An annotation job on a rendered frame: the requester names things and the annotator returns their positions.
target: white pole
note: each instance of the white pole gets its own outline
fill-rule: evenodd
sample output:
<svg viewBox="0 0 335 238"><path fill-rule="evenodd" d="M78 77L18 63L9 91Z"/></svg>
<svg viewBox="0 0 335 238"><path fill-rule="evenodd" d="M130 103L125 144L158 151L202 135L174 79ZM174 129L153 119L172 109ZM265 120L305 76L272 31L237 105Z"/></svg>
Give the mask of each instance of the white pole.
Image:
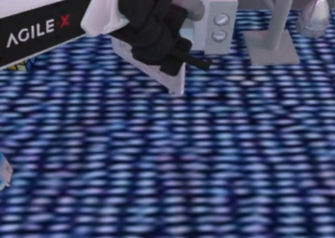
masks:
<svg viewBox="0 0 335 238"><path fill-rule="evenodd" d="M269 50L277 50L293 0L276 0L264 46Z"/></svg>

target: stand base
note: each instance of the stand base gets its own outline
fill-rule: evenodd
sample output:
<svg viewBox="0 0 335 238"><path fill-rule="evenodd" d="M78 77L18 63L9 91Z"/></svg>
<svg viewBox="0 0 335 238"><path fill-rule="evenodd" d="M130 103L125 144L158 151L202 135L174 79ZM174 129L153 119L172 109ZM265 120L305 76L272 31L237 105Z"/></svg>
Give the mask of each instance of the stand base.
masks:
<svg viewBox="0 0 335 238"><path fill-rule="evenodd" d="M287 30L283 31L277 50L268 50L263 42L267 30L245 31L244 38L247 43L251 65L280 65L299 64L300 59Z"/></svg>

